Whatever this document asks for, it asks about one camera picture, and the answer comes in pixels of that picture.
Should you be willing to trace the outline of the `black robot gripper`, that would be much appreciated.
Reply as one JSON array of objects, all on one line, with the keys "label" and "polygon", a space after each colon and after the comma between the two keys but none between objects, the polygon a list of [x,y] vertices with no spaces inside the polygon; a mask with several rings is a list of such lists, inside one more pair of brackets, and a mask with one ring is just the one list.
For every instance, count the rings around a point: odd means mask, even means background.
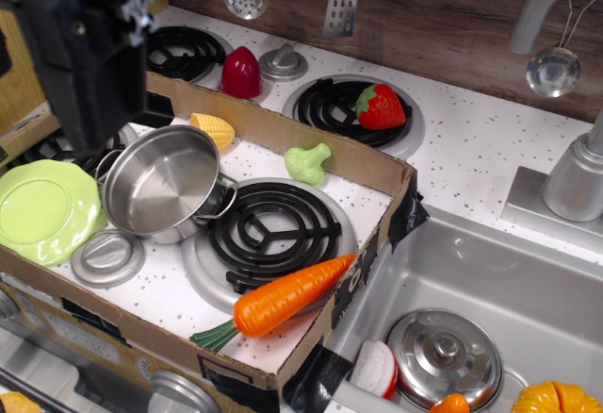
[{"label": "black robot gripper", "polygon": [[24,35],[37,77],[80,156],[147,109],[153,0],[1,0]]}]

